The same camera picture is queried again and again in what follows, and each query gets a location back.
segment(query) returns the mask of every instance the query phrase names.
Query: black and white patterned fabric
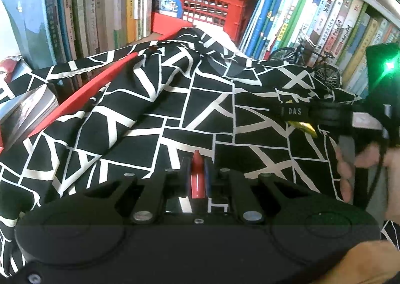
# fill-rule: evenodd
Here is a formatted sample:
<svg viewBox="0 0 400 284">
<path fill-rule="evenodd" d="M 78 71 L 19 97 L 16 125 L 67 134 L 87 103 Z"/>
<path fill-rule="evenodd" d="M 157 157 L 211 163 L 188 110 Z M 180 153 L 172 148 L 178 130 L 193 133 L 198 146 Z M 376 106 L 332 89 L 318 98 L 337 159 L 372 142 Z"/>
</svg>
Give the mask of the black and white patterned fabric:
<svg viewBox="0 0 400 284">
<path fill-rule="evenodd" d="M 199 150 L 216 167 L 248 178 L 270 172 L 341 199 L 337 135 L 318 138 L 273 113 L 277 104 L 316 98 L 352 104 L 328 91 L 302 66 L 238 57 L 196 28 L 175 40 L 128 46 L 24 75 L 2 89 L 1 101 L 44 83 L 87 72 L 138 52 L 81 110 L 0 155 L 1 266 L 8 275 L 25 260 L 13 228 L 24 214 L 64 195 L 135 173 L 149 178 L 179 168 Z M 398 247 L 397 225 L 382 237 Z"/>
</svg>

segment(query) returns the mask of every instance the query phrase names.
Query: metal screw head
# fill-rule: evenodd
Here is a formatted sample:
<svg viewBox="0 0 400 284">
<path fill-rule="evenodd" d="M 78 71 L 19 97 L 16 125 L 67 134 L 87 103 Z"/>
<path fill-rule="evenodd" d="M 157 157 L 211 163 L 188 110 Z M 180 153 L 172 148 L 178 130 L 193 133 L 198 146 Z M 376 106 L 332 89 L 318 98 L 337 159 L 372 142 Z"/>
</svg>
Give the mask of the metal screw head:
<svg viewBox="0 0 400 284">
<path fill-rule="evenodd" d="M 243 213 L 243 218 L 246 221 L 259 221 L 263 218 L 263 215 L 257 211 L 247 211 Z"/>
<path fill-rule="evenodd" d="M 149 211 L 137 211 L 135 214 L 133 214 L 133 218 L 136 221 L 148 221 L 151 220 L 153 218 L 153 214 Z"/>
<path fill-rule="evenodd" d="M 27 280 L 28 280 L 29 283 L 31 283 L 31 284 L 41 284 L 41 282 L 42 282 L 41 277 L 40 277 L 38 274 L 35 274 L 35 273 L 30 274 L 30 275 L 27 277 Z"/>
</svg>

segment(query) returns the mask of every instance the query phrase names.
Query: yellow book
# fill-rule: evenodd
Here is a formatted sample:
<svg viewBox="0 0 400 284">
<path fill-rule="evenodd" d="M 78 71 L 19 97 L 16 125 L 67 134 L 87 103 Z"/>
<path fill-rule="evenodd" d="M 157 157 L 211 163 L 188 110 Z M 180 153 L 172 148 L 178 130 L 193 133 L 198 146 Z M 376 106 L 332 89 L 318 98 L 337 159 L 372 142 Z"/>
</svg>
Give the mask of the yellow book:
<svg viewBox="0 0 400 284">
<path fill-rule="evenodd" d="M 126 42 L 128 44 L 136 40 L 137 20 L 134 16 L 134 1 L 126 0 Z"/>
<path fill-rule="evenodd" d="M 365 50 L 371 44 L 372 40 L 377 33 L 377 29 L 380 23 L 377 19 L 370 19 L 367 29 L 365 29 L 364 36 L 362 37 L 357 50 L 355 51 L 354 55 L 351 57 L 350 62 L 347 64 L 342 78 L 343 78 L 343 85 L 345 86 L 351 79 L 354 71 L 356 70 L 357 66 L 363 59 L 365 54 Z"/>
</svg>

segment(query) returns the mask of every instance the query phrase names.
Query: hand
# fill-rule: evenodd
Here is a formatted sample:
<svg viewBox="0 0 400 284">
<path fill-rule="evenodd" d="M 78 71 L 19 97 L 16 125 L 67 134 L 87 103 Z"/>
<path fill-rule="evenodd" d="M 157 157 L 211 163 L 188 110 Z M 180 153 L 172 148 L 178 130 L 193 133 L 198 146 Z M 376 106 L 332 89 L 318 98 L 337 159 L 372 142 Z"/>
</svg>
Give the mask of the hand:
<svg viewBox="0 0 400 284">
<path fill-rule="evenodd" d="M 312 284 L 382 284 L 400 271 L 400 252 L 388 241 L 367 241 L 350 249 Z"/>
<path fill-rule="evenodd" d="M 339 146 L 336 148 L 337 172 L 341 176 L 340 192 L 343 200 L 348 203 L 353 197 L 353 188 L 349 179 L 354 177 L 354 167 L 343 160 Z M 379 161 L 379 145 L 370 144 L 354 161 L 357 168 L 370 168 Z M 388 149 L 383 159 L 383 166 L 387 167 L 387 194 L 388 204 L 386 219 L 400 224 L 400 149 Z"/>
</svg>

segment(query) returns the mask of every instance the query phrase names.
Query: red basket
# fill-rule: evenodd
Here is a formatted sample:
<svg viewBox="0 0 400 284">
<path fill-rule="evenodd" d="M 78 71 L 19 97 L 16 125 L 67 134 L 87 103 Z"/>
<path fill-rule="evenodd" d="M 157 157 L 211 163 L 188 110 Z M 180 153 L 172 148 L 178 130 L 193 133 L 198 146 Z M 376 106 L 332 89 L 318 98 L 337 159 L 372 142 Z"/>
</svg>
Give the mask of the red basket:
<svg viewBox="0 0 400 284">
<path fill-rule="evenodd" d="M 168 3 L 168 9 L 155 2 L 161 14 L 181 18 L 188 22 L 204 21 L 223 28 L 238 45 L 249 23 L 257 0 L 178 0 Z"/>
</svg>

